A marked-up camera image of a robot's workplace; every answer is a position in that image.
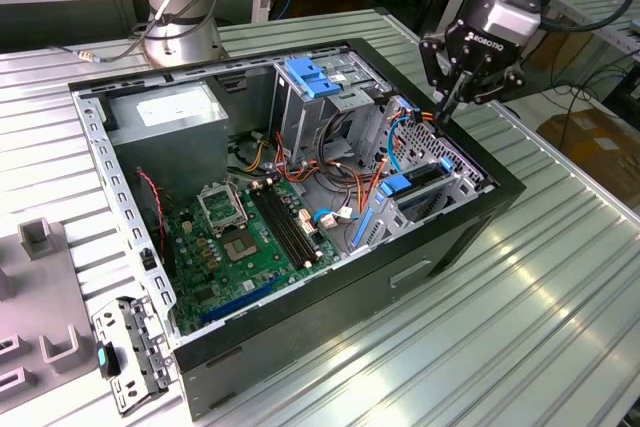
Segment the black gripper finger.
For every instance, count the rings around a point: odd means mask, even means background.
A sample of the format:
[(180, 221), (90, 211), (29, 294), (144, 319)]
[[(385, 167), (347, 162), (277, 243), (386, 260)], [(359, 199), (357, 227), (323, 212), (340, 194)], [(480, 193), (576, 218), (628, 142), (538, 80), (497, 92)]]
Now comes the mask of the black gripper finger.
[[(433, 110), (435, 121), (449, 121), (458, 105), (456, 99), (463, 79), (463, 44), (445, 37), (423, 37), (419, 50), (428, 83), (441, 99)], [(444, 72), (438, 55), (446, 52), (449, 70)]]
[(493, 69), (480, 66), (471, 70), (452, 70), (453, 87), (448, 97), (448, 118), (466, 104), (482, 105), (497, 100), (525, 85), (523, 71), (518, 66)]

